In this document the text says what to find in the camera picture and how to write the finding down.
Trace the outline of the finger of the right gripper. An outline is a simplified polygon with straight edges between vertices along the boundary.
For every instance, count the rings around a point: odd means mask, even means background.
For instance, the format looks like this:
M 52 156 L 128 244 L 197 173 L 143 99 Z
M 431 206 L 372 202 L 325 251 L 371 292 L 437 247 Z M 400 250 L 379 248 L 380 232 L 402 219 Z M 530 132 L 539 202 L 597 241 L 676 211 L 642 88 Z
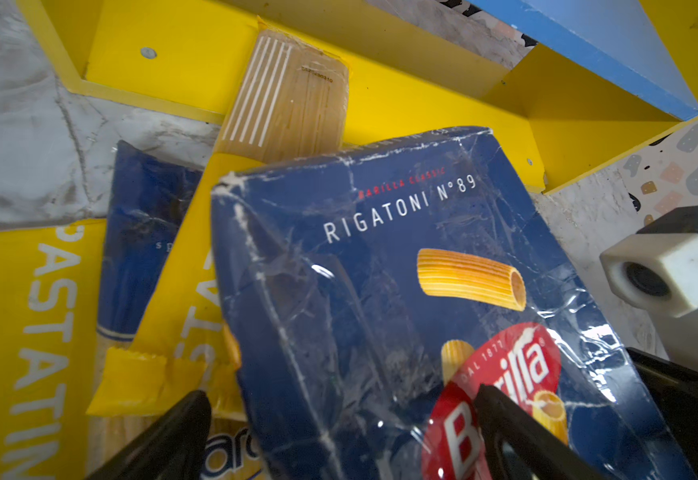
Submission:
M 627 351 L 698 477 L 698 372 L 636 348 Z

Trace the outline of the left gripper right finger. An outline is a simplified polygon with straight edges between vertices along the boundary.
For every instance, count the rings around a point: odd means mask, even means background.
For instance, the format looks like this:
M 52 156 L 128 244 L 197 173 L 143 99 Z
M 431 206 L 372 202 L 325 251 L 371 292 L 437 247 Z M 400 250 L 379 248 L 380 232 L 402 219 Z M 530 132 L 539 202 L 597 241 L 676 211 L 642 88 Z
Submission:
M 473 401 L 494 479 L 601 479 L 603 475 L 490 385 Z

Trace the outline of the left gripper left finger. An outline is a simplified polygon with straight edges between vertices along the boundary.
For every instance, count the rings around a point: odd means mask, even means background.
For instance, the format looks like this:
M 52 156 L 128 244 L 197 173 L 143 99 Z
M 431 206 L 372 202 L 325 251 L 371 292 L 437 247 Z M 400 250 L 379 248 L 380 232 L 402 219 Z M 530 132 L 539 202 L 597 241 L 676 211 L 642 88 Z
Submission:
M 199 479 L 212 423 L 207 394 L 184 396 L 90 479 Z

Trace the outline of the blue Barilla rigatoni box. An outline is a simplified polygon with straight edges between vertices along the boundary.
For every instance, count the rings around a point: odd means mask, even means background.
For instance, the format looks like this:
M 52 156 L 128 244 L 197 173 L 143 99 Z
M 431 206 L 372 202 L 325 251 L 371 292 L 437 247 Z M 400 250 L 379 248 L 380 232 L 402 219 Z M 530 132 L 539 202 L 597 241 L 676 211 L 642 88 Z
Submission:
M 274 479 L 486 479 L 498 388 L 608 479 L 694 471 L 493 132 L 269 166 L 229 316 Z

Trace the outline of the blue Barilla spaghetti box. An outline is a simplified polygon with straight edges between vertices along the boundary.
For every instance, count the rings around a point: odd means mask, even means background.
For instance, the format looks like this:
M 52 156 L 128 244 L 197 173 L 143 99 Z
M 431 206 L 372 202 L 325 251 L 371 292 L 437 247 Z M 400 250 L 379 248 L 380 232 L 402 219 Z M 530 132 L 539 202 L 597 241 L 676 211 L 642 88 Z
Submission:
M 131 342 L 202 171 L 117 143 L 107 213 L 97 332 Z

